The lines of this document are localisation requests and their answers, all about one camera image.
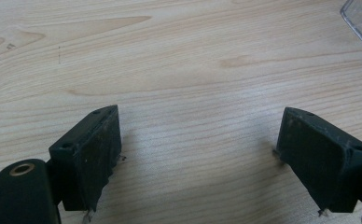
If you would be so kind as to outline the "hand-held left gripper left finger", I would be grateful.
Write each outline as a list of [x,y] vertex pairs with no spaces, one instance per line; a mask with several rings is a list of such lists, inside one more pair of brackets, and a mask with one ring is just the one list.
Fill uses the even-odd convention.
[[106,106],[49,147],[54,201],[67,211],[94,211],[121,153],[118,107]]

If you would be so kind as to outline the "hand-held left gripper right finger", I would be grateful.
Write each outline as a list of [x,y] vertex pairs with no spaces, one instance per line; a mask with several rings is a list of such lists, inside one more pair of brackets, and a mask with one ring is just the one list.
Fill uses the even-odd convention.
[[322,210],[362,202],[362,141],[311,112],[287,107],[276,151]]

